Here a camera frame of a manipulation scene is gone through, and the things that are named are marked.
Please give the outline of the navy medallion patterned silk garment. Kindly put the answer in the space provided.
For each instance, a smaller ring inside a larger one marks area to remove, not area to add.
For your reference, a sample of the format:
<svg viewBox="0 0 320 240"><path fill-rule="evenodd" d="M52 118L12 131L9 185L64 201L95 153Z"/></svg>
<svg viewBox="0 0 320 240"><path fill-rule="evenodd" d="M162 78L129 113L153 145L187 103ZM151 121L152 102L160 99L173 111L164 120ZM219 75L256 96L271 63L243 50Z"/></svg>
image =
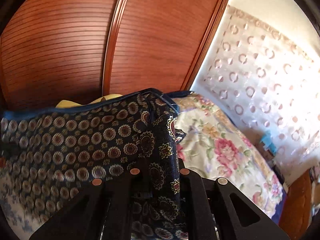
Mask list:
<svg viewBox="0 0 320 240"><path fill-rule="evenodd" d="M180 211L179 107L155 89L71 108L4 112L1 170L44 224L93 179L116 180L145 161L146 197L133 202L134 239L187 239Z"/></svg>

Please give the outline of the pink floral quilt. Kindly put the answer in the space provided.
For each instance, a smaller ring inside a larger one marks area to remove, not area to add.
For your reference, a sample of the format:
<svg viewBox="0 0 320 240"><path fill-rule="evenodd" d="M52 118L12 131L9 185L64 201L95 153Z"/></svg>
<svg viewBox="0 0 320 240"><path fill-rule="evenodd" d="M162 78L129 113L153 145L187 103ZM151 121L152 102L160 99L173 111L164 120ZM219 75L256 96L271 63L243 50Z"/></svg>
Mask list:
<svg viewBox="0 0 320 240"><path fill-rule="evenodd" d="M173 100L180 108L175 127L186 134L177 145L185 167L203 178L227 178L272 218L283 187L249 139L216 104L200 94Z"/></svg>

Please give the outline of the navy blue bed blanket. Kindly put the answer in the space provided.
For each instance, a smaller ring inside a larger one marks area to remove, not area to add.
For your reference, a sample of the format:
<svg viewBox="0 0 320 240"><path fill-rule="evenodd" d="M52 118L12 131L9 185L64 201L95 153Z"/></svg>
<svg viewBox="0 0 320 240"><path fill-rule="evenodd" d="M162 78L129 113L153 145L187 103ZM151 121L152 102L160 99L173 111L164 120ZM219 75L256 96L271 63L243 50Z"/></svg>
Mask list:
<svg viewBox="0 0 320 240"><path fill-rule="evenodd" d="M272 221L274 223L276 223L277 225L279 224L280 217L281 217L281 214L282 214L282 211L283 211L283 208L284 208L284 204L285 204L285 201L286 201L286 197L287 197L287 194L286 194L285 190L282 190L282 194L283 194L282 200L280 201L279 204L276 205L276 212L271 218Z"/></svg>

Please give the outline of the blue floral white bedsheet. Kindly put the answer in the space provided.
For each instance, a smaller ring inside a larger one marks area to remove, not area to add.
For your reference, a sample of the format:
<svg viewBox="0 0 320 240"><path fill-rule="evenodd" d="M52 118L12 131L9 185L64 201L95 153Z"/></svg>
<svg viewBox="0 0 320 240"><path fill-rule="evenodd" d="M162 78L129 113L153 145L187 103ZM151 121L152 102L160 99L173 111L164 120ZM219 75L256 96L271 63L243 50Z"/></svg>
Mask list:
<svg viewBox="0 0 320 240"><path fill-rule="evenodd" d="M25 211L18 194L13 189L9 174L4 170L1 170L1 208L4 221L8 222L19 239L29 239L42 225L39 219Z"/></svg>

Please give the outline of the long wooden sideboard cabinet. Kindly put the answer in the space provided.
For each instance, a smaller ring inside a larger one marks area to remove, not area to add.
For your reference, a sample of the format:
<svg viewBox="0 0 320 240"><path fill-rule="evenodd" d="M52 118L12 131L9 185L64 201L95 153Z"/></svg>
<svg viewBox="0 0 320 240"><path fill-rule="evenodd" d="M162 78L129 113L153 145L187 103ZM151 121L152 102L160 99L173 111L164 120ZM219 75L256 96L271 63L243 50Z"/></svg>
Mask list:
<svg viewBox="0 0 320 240"><path fill-rule="evenodd" d="M309 226L310 212L311 179L307 170L289 187L279 227L290 239L300 239Z"/></svg>

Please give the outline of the small blue toy object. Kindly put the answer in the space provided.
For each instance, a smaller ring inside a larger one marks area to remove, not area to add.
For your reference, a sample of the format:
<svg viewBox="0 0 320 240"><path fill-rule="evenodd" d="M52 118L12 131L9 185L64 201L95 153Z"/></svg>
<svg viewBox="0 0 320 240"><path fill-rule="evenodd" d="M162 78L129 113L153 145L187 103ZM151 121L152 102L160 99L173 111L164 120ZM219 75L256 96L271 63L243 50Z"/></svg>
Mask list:
<svg viewBox="0 0 320 240"><path fill-rule="evenodd" d="M267 131L263 134L263 136L260 139L260 143L263 145L263 149L265 151L269 151L273 156L277 153L277 147L272 141L271 132Z"/></svg>

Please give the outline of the sheer circle patterned curtain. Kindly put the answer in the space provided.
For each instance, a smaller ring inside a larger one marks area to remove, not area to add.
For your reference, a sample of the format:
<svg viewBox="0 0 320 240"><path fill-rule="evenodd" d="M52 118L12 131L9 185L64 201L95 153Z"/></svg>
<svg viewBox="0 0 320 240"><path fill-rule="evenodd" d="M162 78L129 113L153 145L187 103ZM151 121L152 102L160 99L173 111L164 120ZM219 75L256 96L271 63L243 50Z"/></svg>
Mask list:
<svg viewBox="0 0 320 240"><path fill-rule="evenodd" d="M226 8L191 88L251 142L270 139L286 183L319 162L319 62L259 18Z"/></svg>

